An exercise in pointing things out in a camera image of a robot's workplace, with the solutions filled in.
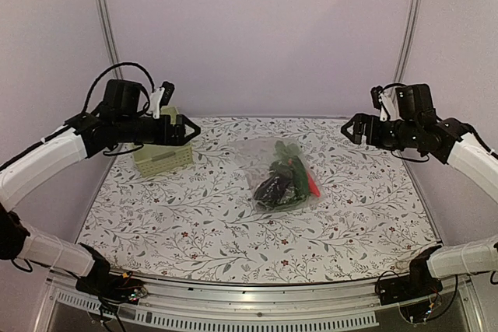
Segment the toy cucumber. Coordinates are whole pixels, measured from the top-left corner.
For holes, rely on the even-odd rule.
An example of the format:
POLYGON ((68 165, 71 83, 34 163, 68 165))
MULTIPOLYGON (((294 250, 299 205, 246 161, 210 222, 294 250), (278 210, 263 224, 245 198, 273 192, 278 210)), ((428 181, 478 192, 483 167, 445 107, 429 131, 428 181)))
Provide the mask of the toy cucumber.
POLYGON ((293 168, 293 183, 296 198, 299 201, 306 200, 310 196, 307 170, 299 157, 291 158, 293 168))

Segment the clear zip top bag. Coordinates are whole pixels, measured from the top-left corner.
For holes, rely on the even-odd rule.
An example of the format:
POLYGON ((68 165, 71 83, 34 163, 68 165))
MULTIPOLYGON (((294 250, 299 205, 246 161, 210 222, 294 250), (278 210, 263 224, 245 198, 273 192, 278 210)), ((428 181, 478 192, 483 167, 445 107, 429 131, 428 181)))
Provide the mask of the clear zip top bag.
POLYGON ((260 213, 305 208, 325 193, 298 141, 261 137, 234 142, 233 161, 244 172, 251 203, 260 213))

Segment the toy eggplant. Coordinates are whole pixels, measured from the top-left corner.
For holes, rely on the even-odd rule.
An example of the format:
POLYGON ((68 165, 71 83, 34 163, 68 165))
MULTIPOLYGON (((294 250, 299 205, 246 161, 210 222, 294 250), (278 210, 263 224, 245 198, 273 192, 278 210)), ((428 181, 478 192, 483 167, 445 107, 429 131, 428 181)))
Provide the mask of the toy eggplant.
POLYGON ((274 174, 261 182, 253 193, 255 204, 259 208, 276 209, 289 203, 293 180, 281 174, 274 174))

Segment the toy carrot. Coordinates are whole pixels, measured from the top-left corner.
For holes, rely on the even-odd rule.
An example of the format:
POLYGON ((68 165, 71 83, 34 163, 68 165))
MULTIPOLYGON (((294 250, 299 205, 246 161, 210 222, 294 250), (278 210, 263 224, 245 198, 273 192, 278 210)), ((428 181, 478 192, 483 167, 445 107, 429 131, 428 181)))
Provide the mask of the toy carrot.
POLYGON ((321 196, 320 189, 309 172, 307 172, 307 182, 310 194, 315 197, 320 197, 321 196))

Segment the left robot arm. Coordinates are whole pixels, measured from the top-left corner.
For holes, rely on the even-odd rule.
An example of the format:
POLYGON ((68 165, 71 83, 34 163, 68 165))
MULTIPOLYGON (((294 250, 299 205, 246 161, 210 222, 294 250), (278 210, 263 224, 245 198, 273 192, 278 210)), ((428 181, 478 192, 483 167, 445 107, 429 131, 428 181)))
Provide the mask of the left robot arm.
POLYGON ((160 112, 174 86, 165 82, 147 92, 128 80, 107 82, 102 101, 66 120, 56 131, 1 167, 1 259, 24 260, 67 271, 81 292, 108 296, 142 286, 112 275, 110 263, 85 244, 68 243, 23 223, 14 212, 28 194, 61 171, 118 145, 184 146, 200 127, 186 116, 160 112))

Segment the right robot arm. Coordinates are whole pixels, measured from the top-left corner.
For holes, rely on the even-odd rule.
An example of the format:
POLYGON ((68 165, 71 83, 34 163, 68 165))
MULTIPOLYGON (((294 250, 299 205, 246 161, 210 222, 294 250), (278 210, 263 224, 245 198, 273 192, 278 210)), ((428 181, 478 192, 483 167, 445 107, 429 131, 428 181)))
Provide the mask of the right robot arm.
MULTIPOLYGON (((357 113, 342 125, 341 133, 356 145, 366 144, 389 152, 413 150, 452 171, 438 175, 435 187, 470 185, 488 200, 497 200, 497 151, 477 130, 454 117, 442 119, 426 83, 392 83, 370 91, 377 114, 357 113)), ((497 236, 455 243, 435 244, 409 260, 405 275, 382 275, 376 293, 383 304, 434 295, 442 280, 460 275, 490 273, 497 280, 497 236)))

